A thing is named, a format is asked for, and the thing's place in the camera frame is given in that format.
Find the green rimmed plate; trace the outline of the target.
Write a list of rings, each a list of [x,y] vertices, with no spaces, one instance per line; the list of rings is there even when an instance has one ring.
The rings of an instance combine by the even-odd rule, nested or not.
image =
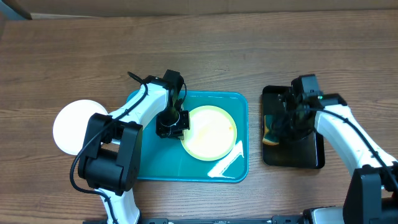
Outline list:
[[[201,161],[216,161],[233,149],[237,126],[232,116],[217,106],[199,106],[189,112],[190,128],[183,132],[182,146]]]

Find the green and yellow sponge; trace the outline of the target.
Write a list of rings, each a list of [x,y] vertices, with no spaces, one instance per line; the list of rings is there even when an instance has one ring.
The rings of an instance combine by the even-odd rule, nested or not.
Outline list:
[[[262,143],[268,146],[279,145],[279,137],[275,133],[273,128],[274,116],[271,114],[265,114],[263,116],[263,138]]]

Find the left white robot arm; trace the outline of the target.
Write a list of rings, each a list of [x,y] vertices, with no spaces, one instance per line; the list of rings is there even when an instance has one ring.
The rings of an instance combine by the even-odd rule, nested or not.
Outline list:
[[[184,100],[178,97],[187,89],[179,72],[167,70],[162,78],[129,76],[141,89],[113,113],[90,116],[83,146],[70,168],[74,189],[101,197],[105,223],[140,221],[132,188],[139,174],[144,128],[154,119],[156,135],[169,139],[183,139],[190,128]]]

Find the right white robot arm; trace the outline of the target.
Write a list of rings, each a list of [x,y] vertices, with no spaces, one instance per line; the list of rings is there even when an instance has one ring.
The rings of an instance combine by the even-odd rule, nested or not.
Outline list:
[[[381,149],[337,93],[286,94],[271,130],[280,141],[315,131],[339,155],[351,175],[341,207],[314,208],[308,223],[397,223],[397,159]]]

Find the white plate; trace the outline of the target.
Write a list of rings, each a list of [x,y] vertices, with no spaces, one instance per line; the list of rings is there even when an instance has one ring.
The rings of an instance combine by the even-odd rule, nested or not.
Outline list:
[[[88,121],[95,113],[108,115],[106,109],[93,100],[77,100],[66,105],[53,124],[53,139],[57,147],[76,156],[83,147]]]

